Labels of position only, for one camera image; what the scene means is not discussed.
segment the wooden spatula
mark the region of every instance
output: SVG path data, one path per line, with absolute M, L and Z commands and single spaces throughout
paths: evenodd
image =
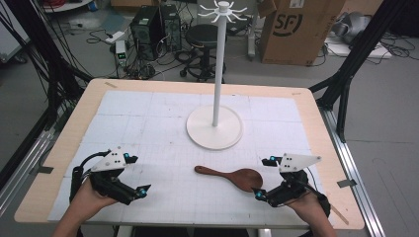
M 263 185 L 262 176 L 252 169 L 240 169 L 232 173 L 222 173 L 204 166 L 196 166 L 195 172 L 203 175 L 224 177 L 242 191 L 252 193 L 252 188 L 260 189 Z

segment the floor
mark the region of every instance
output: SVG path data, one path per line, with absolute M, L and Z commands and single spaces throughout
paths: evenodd
M 124 30 L 129 17 L 121 23 Z M 114 57 L 109 46 L 102 42 L 88 43 L 91 31 L 73 31 L 66 39 L 72 53 L 95 77 L 115 76 Z M 409 39 L 419 46 L 419 39 Z M 411 47 L 405 40 L 397 44 Z M 262 64 L 257 54 L 253 60 L 246 56 L 247 39 L 233 37 L 227 41 L 224 79 L 228 84 L 310 87 L 333 75 L 345 58 L 332 53 L 319 57 L 314 65 L 284 66 Z M 419 49 L 410 51 L 419 58 Z M 173 54 L 160 61 L 170 62 Z M 180 77 L 183 68 L 177 61 L 169 65 L 153 64 L 163 73 L 150 80 L 184 81 L 195 79 Z M 348 105 L 346 139 L 361 173 L 368 195 L 386 236 L 416 236 L 419 232 L 419 62 L 409 57 L 393 56 L 379 61 L 372 59 L 360 68 L 351 85 Z M 42 84 L 30 62 L 9 63 L 0 67 L 0 168 L 16 151 L 46 108 Z M 14 212 L 31 185 L 30 175 L 1 216 L 0 233 L 7 236 L 28 236 L 36 231 L 39 236 L 50 235 L 54 225 L 17 223 Z M 111 226 L 84 226 L 85 236 L 113 236 Z M 273 230 L 273 236 L 296 236 L 300 232 Z M 369 236 L 368 230 L 338 231 L 339 236 Z

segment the chair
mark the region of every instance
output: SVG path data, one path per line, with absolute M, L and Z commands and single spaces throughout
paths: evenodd
M 185 39 L 193 49 L 198 49 L 202 53 L 190 52 L 191 59 L 187 61 L 186 67 L 180 72 L 182 77 L 189 72 L 197 78 L 197 82 L 207 82 L 209 79 L 215 78 L 215 56 L 210 55 L 210 50 L 216 48 L 218 27 L 209 24 L 202 24 L 190 27 L 186 32 Z M 225 64 L 223 64 L 222 73 L 225 72 Z

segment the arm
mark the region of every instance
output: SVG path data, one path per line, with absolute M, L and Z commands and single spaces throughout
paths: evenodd
M 92 189 L 87 179 L 77 192 L 70 206 L 58 222 L 52 237 L 75 237 L 80 225 L 103 207 L 116 203 L 110 197 L 102 197 Z
M 303 221 L 307 222 L 314 236 L 337 236 L 315 194 L 308 193 L 289 202 L 288 206 L 292 208 Z

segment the table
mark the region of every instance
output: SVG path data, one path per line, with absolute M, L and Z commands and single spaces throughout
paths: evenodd
M 63 174 L 75 156 L 81 139 L 108 90 L 212 94 L 213 84 L 111 79 L 95 79 L 90 82 L 70 120 L 44 162 L 45 166 L 54 168 L 53 172 L 51 174 L 37 175 L 15 214 L 17 221 L 47 222 L 47 217 L 58 194 Z M 364 227 L 364 220 L 350 188 L 341 189 L 337 185 L 337 182 L 345 180 L 346 177 L 315 100 L 308 89 L 223 85 L 221 94 L 294 99 L 311 152 L 323 158 L 323 161 L 317 164 L 317 170 L 323 188 L 326 190 L 326 195 L 334 205 L 335 210 L 332 210 L 331 213 L 334 227 L 336 229 L 362 229 Z

